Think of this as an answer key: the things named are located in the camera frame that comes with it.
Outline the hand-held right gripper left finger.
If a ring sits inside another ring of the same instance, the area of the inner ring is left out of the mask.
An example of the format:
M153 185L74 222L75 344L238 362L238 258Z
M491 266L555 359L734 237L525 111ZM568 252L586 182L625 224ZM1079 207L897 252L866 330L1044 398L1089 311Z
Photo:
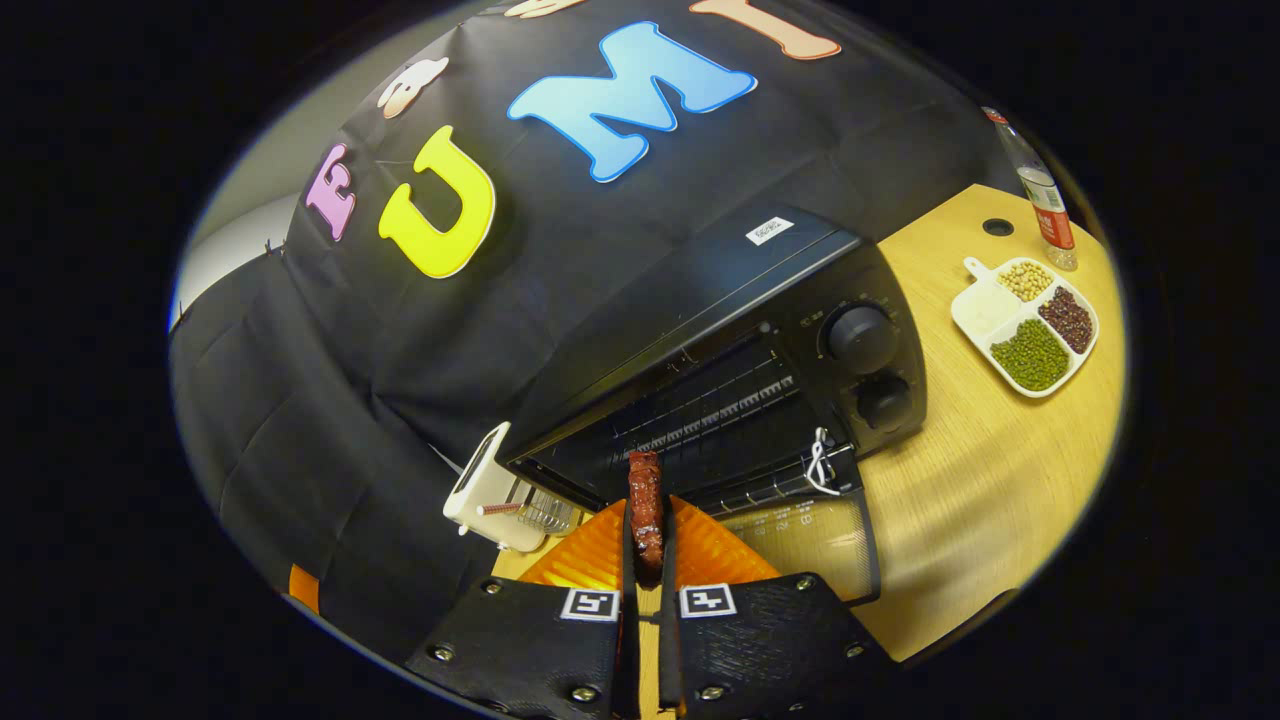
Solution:
M631 541L622 500L520 578L481 578L407 669L520 720L641 720Z

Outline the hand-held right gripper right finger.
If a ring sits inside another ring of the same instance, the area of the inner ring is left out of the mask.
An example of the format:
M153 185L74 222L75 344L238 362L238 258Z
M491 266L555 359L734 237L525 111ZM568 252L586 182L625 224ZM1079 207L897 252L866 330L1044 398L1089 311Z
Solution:
M783 575L669 496L658 703L676 720L854 720L896 664L817 573Z

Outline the dark red meat strip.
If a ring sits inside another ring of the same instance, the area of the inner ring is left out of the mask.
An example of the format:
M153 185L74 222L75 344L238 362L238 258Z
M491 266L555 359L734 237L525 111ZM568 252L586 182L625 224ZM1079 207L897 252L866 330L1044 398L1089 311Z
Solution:
M628 454L628 489L636 579L640 587L650 589L659 584L666 560L666 509L658 454Z

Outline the black electric oven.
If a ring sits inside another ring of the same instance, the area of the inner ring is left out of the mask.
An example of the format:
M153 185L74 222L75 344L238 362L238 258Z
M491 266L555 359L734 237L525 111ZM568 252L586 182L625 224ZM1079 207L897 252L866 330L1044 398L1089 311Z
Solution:
M609 296L559 345L497 460L588 511L628 493L628 454L713 516L846 496L918 430L922 342L870 240L799 208L731 213Z

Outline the clear glass holder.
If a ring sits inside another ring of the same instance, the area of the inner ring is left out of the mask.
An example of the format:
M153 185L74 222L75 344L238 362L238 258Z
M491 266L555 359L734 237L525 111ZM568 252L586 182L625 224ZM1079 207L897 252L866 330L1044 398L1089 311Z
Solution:
M576 506L522 479L513 483L508 502L520 503L515 518L521 527L544 536L567 536L581 521L581 511Z

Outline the white toaster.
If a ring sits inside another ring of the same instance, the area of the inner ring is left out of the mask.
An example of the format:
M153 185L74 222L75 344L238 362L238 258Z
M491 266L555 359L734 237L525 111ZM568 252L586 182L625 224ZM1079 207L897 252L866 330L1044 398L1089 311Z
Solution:
M522 477L498 462L497 455L511 424L500 423L483 438L454 488L445 497L443 515L457 523L460 534L474 533L494 542L499 550L529 553L549 536L521 527L515 514L481 518L475 512L483 503L506 503L513 483Z

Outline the black backdrop cloth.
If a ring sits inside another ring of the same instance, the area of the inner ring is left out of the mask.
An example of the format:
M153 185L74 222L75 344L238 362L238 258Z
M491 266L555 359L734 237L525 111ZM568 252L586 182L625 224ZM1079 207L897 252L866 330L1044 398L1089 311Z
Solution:
M394 662L494 562L442 515L483 437L776 246L739 211L878 241L1016 188L973 94L846 12L694 1L506 0L449 28L324 126L283 242L172 329L218 520Z

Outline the white divided plate with beans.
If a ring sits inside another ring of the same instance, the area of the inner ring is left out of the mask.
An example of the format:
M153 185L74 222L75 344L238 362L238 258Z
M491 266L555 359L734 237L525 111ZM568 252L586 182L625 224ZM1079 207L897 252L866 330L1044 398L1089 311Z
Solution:
M1083 366L1100 337L1091 302L1056 270L1029 258L988 268L963 265L973 282L951 316L980 355L1020 395L1043 398Z

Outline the clear plastic bottle red label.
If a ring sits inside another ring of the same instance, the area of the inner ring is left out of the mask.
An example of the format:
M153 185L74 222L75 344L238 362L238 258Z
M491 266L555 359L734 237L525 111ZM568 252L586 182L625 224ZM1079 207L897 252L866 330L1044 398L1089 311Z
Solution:
M1075 238L1056 179L1041 155L1004 114L988 106L980 106L980 110L995 124L998 141L1033 208L1047 259L1061 270L1076 270Z

